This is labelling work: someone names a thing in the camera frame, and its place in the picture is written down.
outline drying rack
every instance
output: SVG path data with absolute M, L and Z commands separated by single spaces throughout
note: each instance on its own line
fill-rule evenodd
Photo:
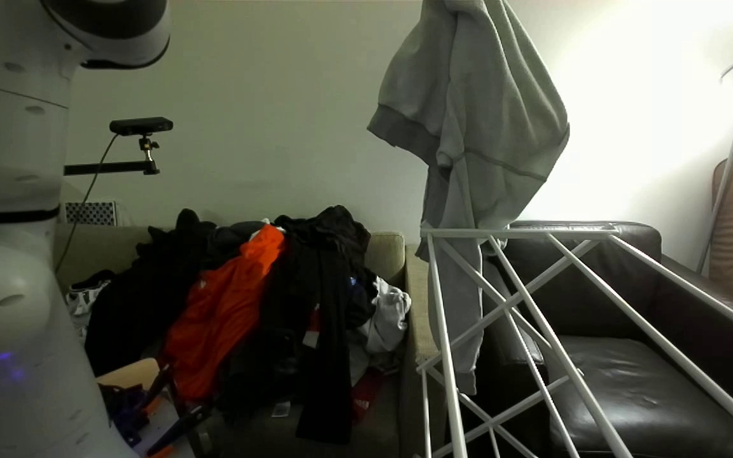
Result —
M 562 235 L 572 235 L 572 240 L 582 240 L 579 244 L 574 244 L 572 250 L 564 248 L 559 241 Z M 550 244 L 554 244 L 554 250 L 562 254 L 554 264 L 550 264 L 542 274 L 537 274 L 535 281 L 530 281 L 526 285 L 522 283 L 516 268 L 508 263 L 508 257 L 504 254 L 504 241 L 507 240 L 526 240 L 526 238 L 542 238 Z M 689 281 L 680 277 L 677 272 L 671 272 L 670 268 L 665 268 L 661 263 L 652 259 L 648 254 L 643 254 L 639 248 L 629 244 L 625 240 L 620 240 L 612 229 L 609 227 L 511 227 L 511 229 L 432 229 L 432 227 L 423 227 L 423 240 L 428 248 L 428 263 L 429 263 L 429 283 L 432 283 L 432 334 L 437 338 L 439 355 L 429 357 L 428 362 L 423 362 L 416 366 L 420 372 L 420 390 L 423 390 L 423 426 L 424 426 L 424 455 L 428 458 L 437 458 L 437 455 L 455 455 L 455 458 L 466 458 L 469 447 L 466 444 L 489 436 L 494 454 L 499 455 L 499 437 L 507 441 L 513 451 L 518 451 L 522 455 L 535 455 L 532 451 L 526 451 L 526 446 L 522 446 L 511 432 L 507 432 L 500 426 L 516 416 L 522 416 L 525 411 L 545 403 L 550 418 L 559 426 L 562 431 L 562 441 L 568 446 L 569 455 L 578 455 L 578 447 L 572 446 L 564 423 L 559 418 L 559 413 L 554 411 L 553 403 L 553 390 L 569 385 L 578 390 L 579 400 L 584 403 L 584 408 L 591 411 L 600 436 L 605 437 L 609 447 L 612 451 L 616 458 L 630 458 L 630 451 L 625 447 L 625 444 L 620 441 L 619 431 L 611 426 L 611 419 L 605 418 L 605 413 L 600 411 L 596 395 L 591 391 L 591 388 L 584 385 L 582 375 L 578 372 L 578 366 L 569 362 L 564 346 L 559 343 L 556 334 L 550 329 L 546 318 L 539 314 L 539 305 L 535 300 L 535 290 L 539 290 L 542 285 L 546 285 L 554 274 L 559 274 L 568 268 L 578 268 L 582 272 L 584 281 L 591 281 L 630 323 L 637 323 L 684 375 L 689 375 L 728 416 L 733 416 L 733 398 L 717 385 L 713 381 L 695 362 L 689 362 L 670 338 L 665 338 L 661 330 L 657 330 L 647 318 L 640 318 L 629 300 L 624 300 L 600 274 L 596 274 L 579 257 L 591 250 L 596 250 L 598 244 L 609 241 L 616 244 L 619 250 L 629 253 L 637 263 L 648 264 L 653 272 L 665 274 L 667 281 L 671 281 L 675 285 L 684 288 L 686 294 L 691 294 L 695 299 L 699 299 L 705 305 L 716 309 L 721 315 L 733 320 L 733 309 L 728 309 L 724 302 L 721 302 L 716 296 L 710 296 L 707 290 L 691 285 Z M 499 264 L 504 268 L 504 272 L 511 277 L 513 283 L 513 294 L 511 290 L 499 290 L 494 288 L 484 272 L 479 272 L 475 268 L 470 268 L 470 263 L 450 248 L 450 241 L 455 240 L 474 240 L 474 241 L 485 241 L 484 248 L 494 250 L 494 257 L 499 259 Z M 450 257 L 494 302 L 495 309 L 490 314 L 485 314 L 475 325 L 470 325 L 469 330 L 462 330 L 461 337 L 450 338 L 448 337 L 448 320 L 444 320 L 444 311 L 443 311 L 443 285 L 439 285 L 439 268 L 437 268 L 437 257 L 444 254 Z M 525 305 L 530 311 L 530 315 L 535 318 L 535 325 L 518 314 L 518 305 Z M 469 395 L 462 395 L 455 385 L 455 372 L 453 372 L 453 357 L 450 348 L 461 346 L 462 341 L 474 338 L 475 334 L 481 334 L 489 323 L 494 320 L 508 320 L 518 346 L 526 352 L 525 346 L 525 334 L 530 334 L 535 341 L 539 341 L 546 352 L 553 352 L 562 366 L 562 376 L 556 376 L 554 381 L 545 381 L 539 376 L 539 372 L 535 369 L 535 362 L 530 358 L 530 372 L 537 381 L 537 391 L 525 398 L 522 403 L 511 404 L 508 411 L 499 413 L 499 416 L 489 416 L 484 408 L 479 408 Z M 443 385 L 444 391 L 444 413 L 448 413 L 448 431 L 450 431 L 450 444 L 432 451 L 432 432 L 429 432 L 429 380 Z M 461 418 L 461 404 L 474 413 L 481 426 L 474 431 L 462 431 L 462 418 Z

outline red jacket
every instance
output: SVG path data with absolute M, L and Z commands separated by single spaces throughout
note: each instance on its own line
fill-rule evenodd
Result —
M 285 235 L 266 224 L 237 257 L 192 283 L 185 311 L 164 337 L 173 385 L 185 403 L 200 403 L 213 391 L 217 369 L 260 323 L 265 281 L 283 250 Z

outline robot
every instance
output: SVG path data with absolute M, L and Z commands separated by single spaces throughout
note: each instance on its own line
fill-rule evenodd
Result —
M 164 0 L 0 0 L 0 458 L 134 455 L 51 268 L 70 75 L 167 49 Z

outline white cloth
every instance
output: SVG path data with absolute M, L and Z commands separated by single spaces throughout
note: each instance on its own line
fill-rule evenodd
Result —
M 395 53 L 368 129 L 428 166 L 423 221 L 504 229 L 546 182 L 568 137 L 564 104 L 504 0 L 423 0 Z M 479 248 L 455 241 L 479 268 Z M 479 290 L 443 254 L 448 334 L 481 318 Z M 455 348 L 474 391 L 481 337 Z
M 367 355 L 390 355 L 406 334 L 411 299 L 381 277 L 374 277 L 374 290 L 374 314 L 359 330 L 367 337 Z

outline clothing hanging on rack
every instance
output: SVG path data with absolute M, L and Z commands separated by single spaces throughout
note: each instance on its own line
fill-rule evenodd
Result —
M 423 221 L 500 229 L 546 182 L 568 137 L 564 104 L 500 0 L 423 0 L 395 53 L 368 129 L 428 166 Z M 479 268 L 475 241 L 455 250 Z M 481 318 L 479 288 L 439 263 L 448 334 Z M 457 385 L 474 391 L 481 338 L 455 348 Z

